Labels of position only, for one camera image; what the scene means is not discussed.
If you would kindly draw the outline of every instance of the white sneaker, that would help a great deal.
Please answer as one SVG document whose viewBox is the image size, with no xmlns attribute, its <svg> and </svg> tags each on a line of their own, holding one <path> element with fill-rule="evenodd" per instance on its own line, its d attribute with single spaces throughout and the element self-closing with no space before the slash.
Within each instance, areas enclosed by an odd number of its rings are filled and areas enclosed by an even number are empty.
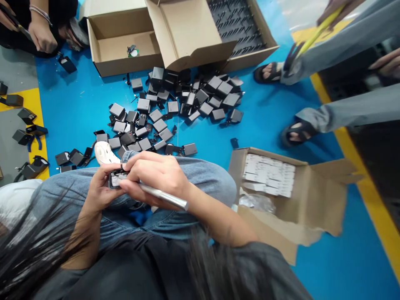
<svg viewBox="0 0 400 300">
<path fill-rule="evenodd" d="M 95 156 L 99 165 L 103 163 L 121 163 L 121 160 L 111 151 L 110 144 L 107 142 L 95 143 Z"/>
</svg>

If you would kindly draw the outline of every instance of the yellow handle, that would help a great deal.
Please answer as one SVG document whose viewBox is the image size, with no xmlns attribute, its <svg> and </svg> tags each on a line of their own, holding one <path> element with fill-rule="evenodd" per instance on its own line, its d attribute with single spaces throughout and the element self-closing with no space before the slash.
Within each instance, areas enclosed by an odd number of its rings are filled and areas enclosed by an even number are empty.
<svg viewBox="0 0 400 300">
<path fill-rule="evenodd" d="M 339 7 L 333 14 L 328 16 L 318 27 L 317 27 L 317 32 L 310 38 L 307 42 L 304 43 L 304 45 L 301 47 L 299 53 L 297 54 L 297 57 L 299 57 L 301 54 L 306 52 L 312 44 L 315 43 L 315 41 L 320 37 L 320 35 L 329 27 L 329 25 L 332 24 L 332 22 L 340 15 L 342 12 L 343 8 L 345 5 L 342 5 Z"/>
</svg>

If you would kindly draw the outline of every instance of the silver pen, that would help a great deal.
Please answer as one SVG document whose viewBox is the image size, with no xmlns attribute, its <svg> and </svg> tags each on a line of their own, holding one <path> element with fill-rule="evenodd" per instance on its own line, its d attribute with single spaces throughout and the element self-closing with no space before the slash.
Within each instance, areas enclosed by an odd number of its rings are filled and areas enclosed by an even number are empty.
<svg viewBox="0 0 400 300">
<path fill-rule="evenodd" d="M 166 192 L 157 190 L 157 189 L 152 188 L 151 186 L 145 185 L 144 183 L 141 183 L 141 182 L 139 183 L 139 186 L 146 193 L 149 193 L 159 199 L 167 201 L 168 203 L 171 203 L 175 206 L 178 206 L 179 208 L 183 209 L 184 211 L 188 211 L 188 209 L 189 209 L 189 203 L 181 198 L 172 196 Z"/>
</svg>

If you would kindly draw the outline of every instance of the black sandal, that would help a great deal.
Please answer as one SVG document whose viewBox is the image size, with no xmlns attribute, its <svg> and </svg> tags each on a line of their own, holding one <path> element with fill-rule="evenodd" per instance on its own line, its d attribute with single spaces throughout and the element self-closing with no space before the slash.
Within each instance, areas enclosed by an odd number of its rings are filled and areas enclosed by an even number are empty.
<svg viewBox="0 0 400 300">
<path fill-rule="evenodd" d="M 292 126 L 300 123 L 301 126 L 292 128 Z M 292 141 L 290 140 L 291 133 L 297 133 L 299 135 L 300 142 L 297 141 Z M 295 122 L 293 122 L 290 126 L 286 127 L 280 134 L 280 139 L 282 141 L 282 144 L 286 147 L 294 147 L 301 145 L 305 142 L 307 142 L 310 138 L 313 136 L 317 135 L 319 132 L 315 130 L 315 128 L 311 125 L 311 123 L 304 121 L 302 119 L 297 119 Z"/>
<path fill-rule="evenodd" d="M 278 63 L 277 62 L 273 62 L 272 64 L 272 69 L 271 69 L 271 74 L 268 78 L 264 78 L 263 77 L 263 69 L 268 66 L 268 65 L 263 65 L 261 67 L 258 67 L 257 69 L 255 69 L 254 71 L 254 80 L 259 83 L 259 84 L 269 84 L 269 83 L 273 83 L 273 82 L 279 82 L 279 79 L 282 76 L 282 68 L 277 71 L 277 66 Z"/>
</svg>

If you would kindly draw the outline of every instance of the open cardboard box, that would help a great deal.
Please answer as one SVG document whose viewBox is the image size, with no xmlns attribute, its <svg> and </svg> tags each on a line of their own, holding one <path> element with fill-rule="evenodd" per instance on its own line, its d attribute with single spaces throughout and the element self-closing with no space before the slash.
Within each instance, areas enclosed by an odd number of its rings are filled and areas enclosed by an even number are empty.
<svg viewBox="0 0 400 300">
<path fill-rule="evenodd" d="M 238 214 L 255 230 L 262 242 L 277 248 L 291 265 L 296 263 L 298 245 L 317 242 L 322 232 L 333 236 L 342 232 L 347 200 L 347 184 L 362 179 L 347 159 L 316 165 L 255 149 L 242 148 L 232 152 L 229 174 L 237 186 L 237 198 L 243 182 L 246 156 L 257 154 L 296 166 L 292 197 L 270 196 L 276 214 L 239 206 Z M 258 193 L 243 188 L 247 193 Z"/>
<path fill-rule="evenodd" d="M 88 17 L 92 60 L 102 77 L 155 66 L 181 71 L 221 61 L 231 72 L 258 65 L 277 49 L 256 0 L 248 2 L 270 48 L 232 59 L 237 41 L 222 42 L 207 0 L 87 2 L 80 18 Z M 128 57 L 131 45 L 139 56 Z"/>
</svg>

